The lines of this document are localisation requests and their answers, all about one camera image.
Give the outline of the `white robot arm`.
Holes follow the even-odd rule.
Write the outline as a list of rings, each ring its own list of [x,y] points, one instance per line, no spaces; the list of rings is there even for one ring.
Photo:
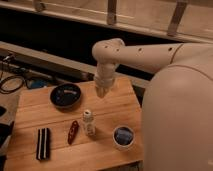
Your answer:
[[[144,171],[213,171],[213,44],[95,43],[96,91],[105,96],[119,64],[153,75],[142,102]]]

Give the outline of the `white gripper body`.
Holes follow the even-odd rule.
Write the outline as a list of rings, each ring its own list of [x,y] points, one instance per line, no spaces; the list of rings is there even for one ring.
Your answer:
[[[110,88],[114,84],[117,65],[113,63],[97,63],[94,81],[98,88]]]

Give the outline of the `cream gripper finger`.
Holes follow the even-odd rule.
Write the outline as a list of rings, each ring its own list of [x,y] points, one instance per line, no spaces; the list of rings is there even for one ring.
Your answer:
[[[99,98],[103,98],[103,88],[101,88],[101,87],[96,87],[95,89],[96,89],[97,96],[98,96]]]
[[[110,87],[104,87],[103,88],[103,97],[106,96],[106,94],[110,91]]]

